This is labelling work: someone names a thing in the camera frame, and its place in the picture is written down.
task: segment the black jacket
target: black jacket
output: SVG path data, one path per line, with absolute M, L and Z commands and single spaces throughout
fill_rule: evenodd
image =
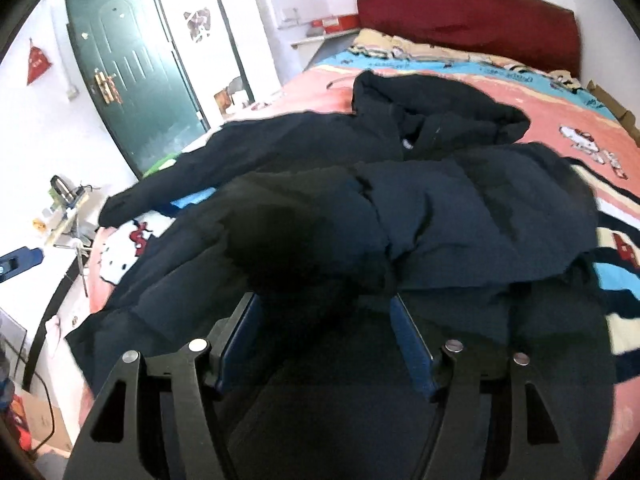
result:
M 225 125 L 207 145 L 110 198 L 117 226 L 209 186 L 67 336 L 94 391 L 119 356 L 176 351 L 247 290 L 292 338 L 357 297 L 400 292 L 452 336 L 544 356 L 588 470 L 604 449 L 614 365 L 588 187 L 552 150 L 512 144 L 515 108 L 429 76 L 361 74 L 353 115 Z

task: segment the bed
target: bed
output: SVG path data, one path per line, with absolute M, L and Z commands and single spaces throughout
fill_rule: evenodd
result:
M 350 49 L 234 120 L 302 110 L 349 114 L 353 81 L 363 70 L 458 80 L 524 111 L 530 128 L 520 142 L 542 142 L 568 158 L 594 190 L 600 210 L 594 266 L 609 303 L 618 375 L 598 474 L 608 478 L 640 433 L 640 152 L 578 80 L 580 37 L 573 13 L 541 0 L 358 0 L 358 11 L 364 30 Z M 214 192 L 205 189 L 173 206 L 184 208 Z M 89 262 L 91 312 L 104 307 L 149 237 L 161 236 L 171 223 L 170 211 L 149 212 L 117 230 L 98 232 Z M 87 390 L 81 418 L 91 398 Z

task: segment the bed sheet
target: bed sheet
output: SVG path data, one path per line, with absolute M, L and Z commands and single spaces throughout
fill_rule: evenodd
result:
M 353 81 L 362 70 L 388 76 L 421 73 L 452 78 L 520 108 L 531 120 L 520 142 L 543 142 L 569 158 L 594 190 L 601 220 L 594 267 L 608 294 L 607 321 L 618 372 L 609 444 L 598 476 L 607 478 L 640 432 L 640 151 L 635 142 L 588 92 L 553 84 L 549 76 L 540 73 L 523 74 L 485 62 L 373 59 L 350 52 L 324 60 L 288 83 L 270 101 L 245 110 L 236 120 L 303 110 L 351 113 Z M 167 215 L 157 218 L 159 214 L 147 214 L 156 217 L 158 228 L 151 227 L 150 217 L 145 217 L 133 219 L 113 234 L 99 234 L 98 250 L 90 261 L 90 290 L 91 294 L 96 288 L 106 293 L 94 296 L 92 312 L 104 306 L 114 286 L 106 283 L 105 255 L 115 246 L 117 250 L 111 254 L 126 248 L 135 253 L 125 262 L 130 268 L 143 253 L 144 240 L 160 235 L 162 223 L 171 221 Z M 115 268 L 123 265 L 111 257 L 109 261 Z

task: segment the door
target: door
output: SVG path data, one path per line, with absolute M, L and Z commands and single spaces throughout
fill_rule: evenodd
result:
M 66 0 L 66 10 L 82 77 L 137 174 L 205 133 L 155 0 Z

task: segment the red box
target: red box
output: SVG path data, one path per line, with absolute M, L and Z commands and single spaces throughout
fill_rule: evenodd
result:
M 357 14 L 345 14 L 343 16 L 329 16 L 320 20 L 313 20 L 312 27 L 324 28 L 325 34 L 360 28 L 360 18 Z

